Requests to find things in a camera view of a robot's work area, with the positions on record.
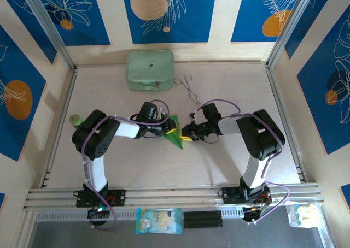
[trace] green cylinder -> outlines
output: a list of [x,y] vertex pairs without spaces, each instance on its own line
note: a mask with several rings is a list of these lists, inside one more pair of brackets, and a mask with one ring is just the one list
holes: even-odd
[[80,124],[82,124],[84,122],[84,120],[79,116],[79,114],[73,114],[70,118],[69,118],[69,122],[74,126],[74,127],[78,127]]

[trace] orange circle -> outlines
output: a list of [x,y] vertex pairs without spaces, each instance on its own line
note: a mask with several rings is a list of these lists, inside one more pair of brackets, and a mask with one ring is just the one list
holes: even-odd
[[337,92],[334,90],[330,90],[326,93],[326,102],[329,105],[334,105],[337,102]]
[[67,31],[70,31],[71,29],[73,29],[73,23],[71,23],[69,20],[66,20],[66,19],[61,20],[60,25],[62,28],[64,28]]
[[141,20],[156,20],[168,10],[168,0],[130,0],[131,9]]
[[[25,120],[28,118],[32,110],[33,97],[29,86],[21,80],[13,80],[7,86],[9,91],[5,91],[10,97],[5,100],[7,112],[17,120]],[[20,95],[21,99],[14,97],[14,92],[16,95]]]
[[282,27],[287,21],[289,14],[290,10],[284,9],[268,17],[262,26],[262,33],[264,36],[270,38],[278,37],[281,33]]

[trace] plastic packet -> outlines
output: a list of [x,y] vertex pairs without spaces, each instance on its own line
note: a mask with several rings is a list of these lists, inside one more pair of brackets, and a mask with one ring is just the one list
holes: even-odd
[[142,209],[136,212],[136,233],[181,234],[181,209]]
[[285,207],[287,209],[290,226],[300,228],[319,226],[319,213],[315,204],[288,202],[288,205]]

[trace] black component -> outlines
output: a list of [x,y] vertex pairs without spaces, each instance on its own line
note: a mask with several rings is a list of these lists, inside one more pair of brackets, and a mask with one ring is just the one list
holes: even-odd
[[[72,136],[72,142],[75,144],[77,151],[81,152],[84,141],[88,137],[92,129],[97,125],[99,121],[106,117],[106,114],[100,110],[94,110],[89,117],[79,125],[78,129]],[[94,133],[85,147],[85,155],[92,161],[95,158],[99,158],[104,155],[115,136],[115,132],[118,129],[120,122],[116,119],[107,119],[97,129],[99,133]]]
[[[109,190],[108,184],[98,192],[103,199],[105,199],[108,204],[112,207],[123,207],[125,203],[125,190]],[[93,192],[92,189],[88,188],[83,184],[83,190],[74,192],[74,196],[77,198],[75,204],[79,208],[89,208],[105,204],[99,199],[99,197]]]
[[[263,209],[266,209],[272,203],[270,189],[265,183],[251,189],[241,178],[238,187],[223,187],[220,191],[221,194],[219,196],[223,198],[224,204],[247,204],[252,206],[243,208],[243,219],[247,222],[258,219]],[[263,208],[260,206],[254,207],[254,205],[262,204]]]
[[98,211],[95,208],[92,208],[91,210],[87,211],[87,218],[91,219],[91,223],[95,226],[101,226],[105,224],[107,221],[94,221],[94,219],[100,219],[100,218],[109,218],[109,210],[105,211]]
[[181,130],[182,137],[188,137],[193,141],[204,141],[204,137],[210,134],[223,135],[219,129],[218,122],[222,119],[217,107],[214,103],[209,103],[202,107],[204,117],[207,122],[196,124],[191,121],[190,124],[183,127]]
[[221,211],[184,212],[184,225],[185,229],[222,227]]
[[223,187],[221,191],[220,196],[223,198],[224,204],[259,204],[261,203],[261,194],[270,196],[270,188],[265,183],[251,189],[242,177],[238,187]]
[[[166,118],[166,115],[163,115],[160,120],[154,119],[155,116],[158,116],[157,106],[151,102],[145,102],[138,114],[134,114],[132,118],[136,116],[136,121],[146,122],[146,123],[158,123],[163,121]],[[169,133],[172,130],[175,130],[176,122],[172,119],[167,119],[166,122],[159,125],[140,125],[140,130],[136,135],[135,139],[144,137],[147,132],[152,132],[156,137],[163,136]]]
[[[276,133],[281,142],[285,144],[283,133],[266,110],[258,110],[253,114],[263,120]],[[281,146],[273,135],[254,117],[244,116],[237,120],[237,124],[240,128],[244,143],[246,144],[250,155],[254,158],[263,160],[267,156],[276,154],[281,150]]]

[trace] blue poster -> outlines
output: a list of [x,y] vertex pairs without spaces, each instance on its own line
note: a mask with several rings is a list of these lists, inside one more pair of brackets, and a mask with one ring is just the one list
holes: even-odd
[[208,42],[214,0],[124,0],[132,42]]
[[0,26],[0,153],[18,161],[45,79]]
[[2,203],[4,202],[4,200],[5,200],[5,194],[0,192],[0,209],[1,209],[1,206],[2,206]]
[[[110,44],[96,0],[41,1],[67,46]],[[32,35],[44,35],[24,0],[8,2]]]
[[27,28],[33,39],[39,45],[41,50],[44,52],[48,60],[53,63],[57,54],[56,49],[52,45],[46,33],[40,26],[39,22],[32,15],[32,11],[28,7],[25,0],[7,0],[17,16],[20,18],[24,26]]
[[232,42],[274,42],[296,0],[242,0]]
[[341,191],[343,192],[345,200],[350,208],[350,184],[341,186]]
[[350,143],[350,6],[297,78],[327,153]]
[[293,30],[290,38],[288,39],[285,50],[291,58],[304,39],[306,33],[311,28],[313,22],[317,18],[318,14],[322,10],[324,4],[327,0],[310,0],[307,7],[305,8],[304,13],[301,15],[299,22],[297,23],[295,29]]

